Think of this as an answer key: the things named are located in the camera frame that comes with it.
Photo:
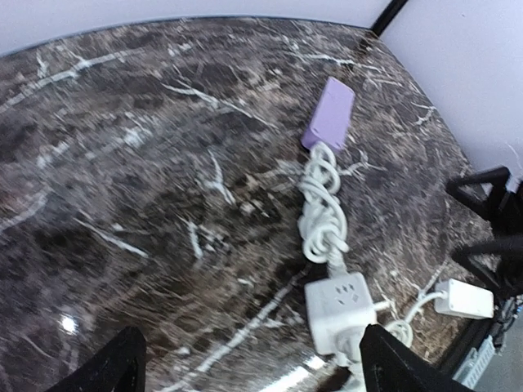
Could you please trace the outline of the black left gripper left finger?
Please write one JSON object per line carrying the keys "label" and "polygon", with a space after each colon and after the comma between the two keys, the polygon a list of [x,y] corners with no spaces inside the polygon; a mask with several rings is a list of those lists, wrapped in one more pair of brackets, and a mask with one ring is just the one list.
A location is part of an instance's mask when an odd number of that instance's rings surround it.
{"label": "black left gripper left finger", "polygon": [[48,392],[145,391],[146,340],[138,327],[125,327],[75,372]]}

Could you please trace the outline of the white plug with cable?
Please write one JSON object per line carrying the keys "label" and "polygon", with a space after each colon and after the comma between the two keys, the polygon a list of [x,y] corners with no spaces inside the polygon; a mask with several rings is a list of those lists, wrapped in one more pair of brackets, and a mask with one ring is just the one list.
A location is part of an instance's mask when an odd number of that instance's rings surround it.
{"label": "white plug with cable", "polygon": [[[448,294],[443,291],[431,292],[420,296],[403,318],[390,321],[384,328],[407,348],[410,348],[413,343],[413,329],[410,324],[417,312],[430,301],[446,299],[447,296]],[[365,327],[351,327],[338,333],[336,336],[337,365],[347,368],[350,373],[347,381],[339,391],[366,391],[360,352],[360,342],[364,331]]]}

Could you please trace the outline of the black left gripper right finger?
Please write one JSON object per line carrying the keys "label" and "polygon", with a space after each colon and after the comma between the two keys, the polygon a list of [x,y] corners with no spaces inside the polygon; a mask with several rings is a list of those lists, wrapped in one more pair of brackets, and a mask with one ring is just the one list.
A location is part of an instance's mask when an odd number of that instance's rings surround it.
{"label": "black left gripper right finger", "polygon": [[360,342],[368,392],[461,392],[462,385],[443,375],[390,334],[370,324]]}

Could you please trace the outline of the white cube socket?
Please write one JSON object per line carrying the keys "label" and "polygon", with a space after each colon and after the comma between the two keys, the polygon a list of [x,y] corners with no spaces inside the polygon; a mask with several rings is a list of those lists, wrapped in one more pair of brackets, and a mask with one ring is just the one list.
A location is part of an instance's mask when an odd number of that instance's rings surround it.
{"label": "white cube socket", "polygon": [[308,283],[304,291],[307,320],[318,354],[337,353],[341,334],[362,332],[377,322],[369,287],[359,272]]}

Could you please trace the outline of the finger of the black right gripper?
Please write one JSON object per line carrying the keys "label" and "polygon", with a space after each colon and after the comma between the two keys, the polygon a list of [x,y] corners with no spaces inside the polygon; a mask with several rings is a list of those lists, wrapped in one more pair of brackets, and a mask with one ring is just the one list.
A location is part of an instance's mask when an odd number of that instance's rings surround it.
{"label": "finger of the black right gripper", "polygon": [[463,206],[491,225],[493,233],[522,232],[522,180],[515,190],[507,184],[511,172],[505,167],[454,177],[445,190]]}
{"label": "finger of the black right gripper", "polygon": [[496,300],[522,295],[522,237],[505,236],[456,247],[451,258],[473,274]]}

